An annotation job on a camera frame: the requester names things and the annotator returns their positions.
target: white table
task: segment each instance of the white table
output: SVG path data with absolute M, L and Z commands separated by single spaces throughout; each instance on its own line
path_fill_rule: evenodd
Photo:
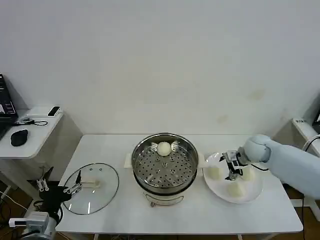
M 206 186 L 201 171 L 185 191 L 182 202 L 168 207 L 150 207 L 132 170 L 124 168 L 125 157 L 143 135 L 84 135 L 62 176 L 60 185 L 80 167 L 106 163 L 119 174 L 119 188 L 111 203 L 90 215 L 76 215 L 63 207 L 58 232 L 108 234 L 239 235 L 278 234 L 303 229 L 281 182 L 263 173 L 264 189 L 248 204 L 226 202 Z M 248 135 L 186 135 L 196 149 L 207 155 L 234 150 Z
M 15 159 L 32 159 L 35 157 L 62 116 L 63 113 L 58 113 L 55 117 L 32 118 L 36 121 L 47 121 L 48 124 L 46 126 L 13 126 L 4 137 L 0 139 L 0 172 L 33 199 L 39 198 L 38 191 L 27 182 L 28 179 L 26 175 L 23 170 L 17 166 Z M 26 143 L 22 146 L 12 146 L 11 135 L 24 129 L 28 130 Z

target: pot lid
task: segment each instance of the pot lid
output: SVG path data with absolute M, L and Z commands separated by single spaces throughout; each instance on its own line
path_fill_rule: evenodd
M 81 189 L 63 205 L 78 215 L 93 214 L 107 206 L 115 197 L 119 187 L 117 171 L 105 163 L 91 163 L 79 168 L 66 181 L 65 186 L 72 188 L 81 176 Z

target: black cable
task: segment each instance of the black cable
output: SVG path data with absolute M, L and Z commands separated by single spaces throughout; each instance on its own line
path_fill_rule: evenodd
M 43 203 L 43 200 L 34 201 L 33 206 L 36 208 L 37 211 L 39 211 L 40 207 L 37 204 Z
M 268 171 L 269 170 L 269 168 L 260 168 L 260 167 L 258 167 L 258 166 L 256 166 L 256 165 L 254 165 L 254 164 L 251 164 L 253 167 L 255 167 L 256 169 L 259 169 L 260 171 Z
M 31 235 L 31 234 L 38 234 L 38 233 L 40 233 L 39 230 L 33 230 L 33 231 L 27 232 L 27 233 L 25 233 L 25 234 L 21 234 L 20 236 L 18 236 L 18 237 L 16 237 L 16 238 L 13 238 L 13 240 L 22 239 L 22 238 L 24 238 L 24 237 L 26 237 L 26 236 L 29 236 L 29 235 Z
M 18 237 L 18 229 L 16 228 L 16 229 L 14 229 L 14 230 L 12 231 L 10 240 L 14 240 L 14 239 L 16 239 L 17 237 Z
M 305 238 L 305 218 L 304 218 L 304 207 L 305 207 L 305 195 L 302 196 L 302 209 L 301 209 L 301 218 L 302 218 L 302 234 L 303 234 L 303 240 L 306 240 Z
M 317 139 L 320 139 L 320 136 L 318 136 L 318 137 L 316 137 L 315 139 L 313 139 L 313 140 L 309 143 L 309 145 L 306 147 L 306 149 L 305 149 L 304 151 L 305 151 L 305 152 L 308 151 L 308 149 L 309 149 L 309 147 L 311 146 L 311 144 L 312 144 L 315 140 L 317 140 Z

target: white cable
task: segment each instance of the white cable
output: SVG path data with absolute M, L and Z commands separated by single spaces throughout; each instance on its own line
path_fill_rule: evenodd
M 65 239 L 70 240 L 70 238 L 68 238 L 67 236 L 63 235 L 61 232 L 57 232 L 57 234 L 61 235 L 61 236 L 64 237 Z
M 15 200 L 13 200 L 11 197 L 9 197 L 7 194 L 3 193 L 2 191 L 0 191 L 0 193 L 2 193 L 3 195 L 5 195 L 6 197 L 8 197 L 12 202 L 14 202 L 15 204 L 19 205 L 20 207 L 22 207 L 23 209 L 28 211 L 28 208 L 25 208 L 24 206 L 22 206 L 21 204 L 17 203 Z

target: white plate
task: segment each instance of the white plate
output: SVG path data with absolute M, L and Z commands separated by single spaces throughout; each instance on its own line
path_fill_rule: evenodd
M 222 171 L 222 178 L 221 180 L 214 180 L 210 177 L 209 171 L 210 168 L 203 168 L 202 173 L 204 180 L 208 187 L 211 189 L 212 192 L 214 192 L 218 197 L 234 204 L 246 204 L 250 203 L 253 200 L 257 199 L 261 192 L 263 191 L 264 187 L 264 182 L 263 178 L 261 176 L 261 173 L 253 168 L 252 166 L 247 166 L 246 168 L 252 168 L 254 170 L 254 180 L 251 181 L 244 181 L 241 179 L 241 177 L 238 177 L 236 181 L 239 182 L 239 184 L 243 187 L 244 189 L 244 196 L 241 197 L 233 197 L 230 196 L 228 193 L 228 185 L 232 183 L 230 180 L 225 180 L 225 178 L 229 174 L 229 169 L 227 162 L 224 161 L 219 161 L 220 158 L 216 158 L 214 162 L 210 163 L 210 166 L 216 166 L 221 169 Z

